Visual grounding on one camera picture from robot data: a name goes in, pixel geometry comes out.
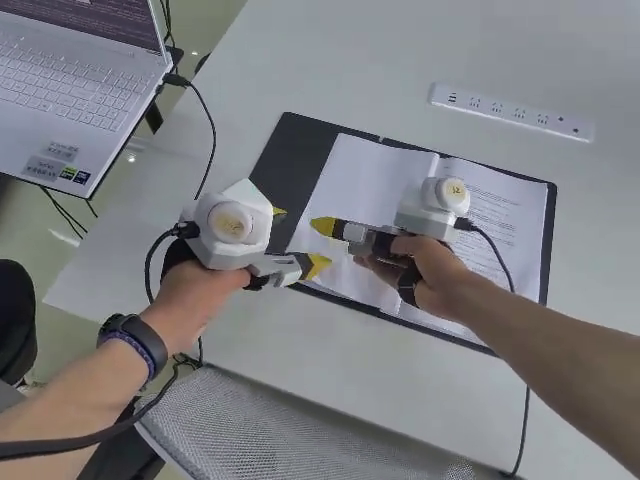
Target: white table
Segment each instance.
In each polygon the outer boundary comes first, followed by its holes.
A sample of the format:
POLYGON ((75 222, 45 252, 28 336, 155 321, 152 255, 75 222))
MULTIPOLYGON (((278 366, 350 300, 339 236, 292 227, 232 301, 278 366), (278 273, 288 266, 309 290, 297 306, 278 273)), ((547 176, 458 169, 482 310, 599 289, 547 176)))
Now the white table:
MULTIPOLYGON (((640 8, 622 0, 249 2, 195 81, 219 134, 207 187, 248 176, 284 111, 553 181, 549 306, 639 334, 639 43, 640 8), (595 142, 428 107, 439 80, 592 118, 595 142)), ((142 309, 144 255, 209 148, 187 94, 45 301, 95 321, 142 309)), ((208 361, 511 467, 524 385, 501 360, 290 290, 242 296, 207 332, 208 361)), ((521 474, 630 478, 535 397, 521 474)))

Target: power outlet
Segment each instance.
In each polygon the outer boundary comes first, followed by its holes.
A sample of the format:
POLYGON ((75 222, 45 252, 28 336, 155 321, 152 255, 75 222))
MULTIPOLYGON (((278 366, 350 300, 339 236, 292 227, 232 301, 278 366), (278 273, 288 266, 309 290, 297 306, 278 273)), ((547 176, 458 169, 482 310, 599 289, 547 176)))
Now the power outlet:
POLYGON ((443 83, 434 83, 431 86, 429 103, 494 120, 535 128, 581 142, 592 142, 595 134, 595 124, 592 121, 572 115, 505 102, 443 83))

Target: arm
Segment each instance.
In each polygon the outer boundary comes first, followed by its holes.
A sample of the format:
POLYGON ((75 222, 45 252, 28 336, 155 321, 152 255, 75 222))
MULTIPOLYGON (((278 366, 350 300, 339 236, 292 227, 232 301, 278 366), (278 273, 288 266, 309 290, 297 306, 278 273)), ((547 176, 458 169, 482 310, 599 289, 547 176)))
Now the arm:
MULTIPOLYGON (((398 238, 392 251, 416 260, 420 308, 470 328, 552 409, 640 477, 640 337, 513 295, 434 240, 398 238)), ((396 268, 371 258, 356 263, 396 286, 396 268)))
MULTIPOLYGON (((156 302, 141 314, 164 340, 169 355, 187 350, 236 289, 246 271, 210 272, 194 262, 174 267, 156 302)), ((87 435, 113 424, 148 376, 127 343, 109 340, 65 369, 35 397, 0 415, 0 442, 87 435)), ((0 463, 0 478, 77 478, 96 447, 49 457, 0 463)))

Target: laptop sticker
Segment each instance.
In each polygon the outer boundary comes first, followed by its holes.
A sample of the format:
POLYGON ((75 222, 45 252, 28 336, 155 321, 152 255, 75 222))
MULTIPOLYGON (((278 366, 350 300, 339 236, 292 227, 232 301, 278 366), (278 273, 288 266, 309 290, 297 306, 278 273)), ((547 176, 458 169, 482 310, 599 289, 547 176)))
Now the laptop sticker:
POLYGON ((73 162, 78 156, 78 147, 65 145, 59 142, 51 142, 42 150, 42 154, 55 160, 63 162, 73 162))
POLYGON ((64 167, 65 164, 62 162, 34 155, 22 169, 22 175, 53 183, 60 176, 64 167))
POLYGON ((73 180, 73 177, 78 173, 78 169, 71 167, 64 167, 60 173, 60 178, 64 180, 73 180))
POLYGON ((76 177, 73 179, 73 181, 75 183, 79 183, 80 185, 84 185, 89 181, 90 177, 91 177, 91 174, 89 172, 79 171, 76 174, 76 177))

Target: hand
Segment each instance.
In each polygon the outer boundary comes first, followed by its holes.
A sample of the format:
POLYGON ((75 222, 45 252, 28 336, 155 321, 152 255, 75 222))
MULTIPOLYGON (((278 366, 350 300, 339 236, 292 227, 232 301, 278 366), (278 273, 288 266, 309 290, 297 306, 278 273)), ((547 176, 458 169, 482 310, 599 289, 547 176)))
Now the hand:
MULTIPOLYGON (((465 264, 449 249, 428 237, 398 237, 391 245, 391 253, 413 257, 423 280, 416 285, 418 306, 433 315, 459 321, 455 293, 458 287, 475 278, 465 264)), ((398 287, 403 268, 391 266, 374 257, 355 257, 361 267, 368 268, 378 277, 398 287)))
POLYGON ((207 270, 195 260, 180 263, 167 272, 155 302, 140 316, 164 340, 169 355, 184 352, 250 279, 246 270, 207 270))

